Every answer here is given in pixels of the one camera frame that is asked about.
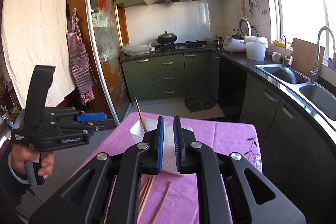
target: cabinet handle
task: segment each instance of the cabinet handle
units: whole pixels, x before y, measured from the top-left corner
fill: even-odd
[[[285,106],[282,107],[282,111],[285,112],[286,115],[288,117],[290,117],[291,119],[295,119],[296,118],[296,116],[294,116],[293,114],[291,114]]]
[[[264,94],[265,94],[265,96],[269,99],[269,100],[271,100],[271,101],[273,101],[273,102],[279,102],[279,99],[277,99],[277,98],[274,98],[274,97],[272,97],[271,95],[269,95],[269,93],[265,90],[264,91]]]

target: silver screw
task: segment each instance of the silver screw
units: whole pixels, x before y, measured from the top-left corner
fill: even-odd
[[[239,154],[238,152],[234,152],[234,153],[231,154],[231,158],[232,158],[233,160],[241,160],[241,159],[242,159],[242,156],[241,156],[241,154]]]
[[[99,153],[97,155],[98,160],[106,160],[107,159],[107,154],[106,153]]]
[[[142,143],[138,143],[138,148],[139,149],[146,149],[147,147],[148,147],[148,144],[147,143],[144,143],[144,142],[142,142]]]
[[[200,142],[192,142],[191,147],[193,148],[201,148],[202,144]]]

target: curved faucet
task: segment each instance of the curved faucet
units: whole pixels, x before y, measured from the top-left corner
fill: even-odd
[[[285,42],[285,52],[284,52],[283,58],[282,58],[282,66],[285,67],[287,56],[286,56],[286,37],[285,37],[284,34],[281,35],[280,40],[282,40],[283,42]]]
[[[333,39],[333,43],[334,43],[334,67],[336,67],[336,49],[335,49],[335,37],[334,37],[334,34],[333,34],[333,32],[331,31],[331,29],[328,27],[328,26],[323,26],[321,29],[320,29],[320,31],[319,31],[319,35],[318,35],[318,37],[317,37],[317,46],[316,46],[316,58],[315,58],[315,66],[314,66],[314,70],[313,71],[311,71],[310,72],[310,82],[312,83],[312,84],[314,84],[315,82],[316,82],[316,80],[317,80],[317,78],[318,78],[318,72],[319,72],[319,70],[318,70],[318,68],[317,68],[317,66],[318,66],[318,62],[319,62],[319,57],[320,57],[320,37],[321,37],[321,34],[322,34],[322,32],[324,31],[324,30],[326,30],[326,31],[328,31],[330,34],[331,34],[331,37],[332,37],[332,39]]]

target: plastic bag liner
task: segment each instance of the plastic bag liner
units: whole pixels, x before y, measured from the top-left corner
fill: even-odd
[[[266,37],[251,37],[249,35],[244,36],[244,44],[247,42],[255,42],[265,44],[265,47],[268,48],[268,41]]]
[[[122,45],[122,49],[126,55],[141,55],[154,52],[155,48],[152,46],[151,42],[148,42],[147,45],[142,44],[125,44]]]

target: tile wall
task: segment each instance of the tile wall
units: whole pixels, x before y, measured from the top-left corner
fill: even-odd
[[[125,9],[127,31],[131,44],[156,38],[164,31],[177,35],[176,42],[203,40],[218,35],[224,24],[221,0],[179,2],[177,4],[138,5]]]

